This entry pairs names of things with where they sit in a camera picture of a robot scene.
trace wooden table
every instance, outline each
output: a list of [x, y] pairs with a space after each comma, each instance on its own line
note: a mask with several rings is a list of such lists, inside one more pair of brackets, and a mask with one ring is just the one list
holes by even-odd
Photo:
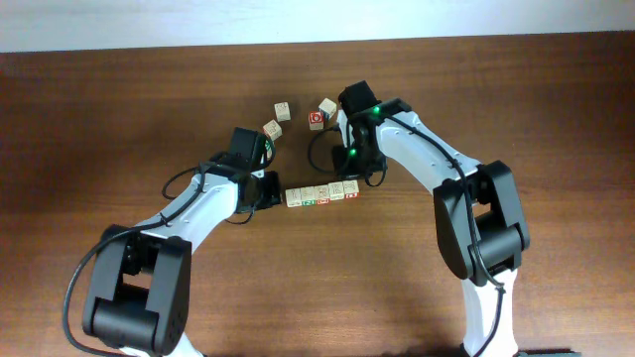
[[[272, 166], [284, 187], [332, 180], [307, 162], [308, 112], [360, 79], [412, 104], [458, 150], [514, 171], [532, 237], [514, 292], [519, 345], [635, 355], [633, 33], [13, 54], [0, 70], [3, 356], [82, 355], [61, 329], [79, 258], [109, 224], [155, 214], [167, 178], [225, 150], [235, 126], [260, 129], [274, 103], [293, 115]], [[319, 163], [336, 142], [320, 144]], [[432, 199], [389, 166], [357, 199], [218, 226], [192, 262], [195, 346], [231, 356], [457, 346], [463, 298]], [[80, 331], [88, 278], [72, 327], [102, 346]]]

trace white wall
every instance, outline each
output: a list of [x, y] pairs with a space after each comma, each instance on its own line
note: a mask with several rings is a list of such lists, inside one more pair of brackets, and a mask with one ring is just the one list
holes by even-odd
[[635, 29], [635, 0], [0, 0], [0, 52]]

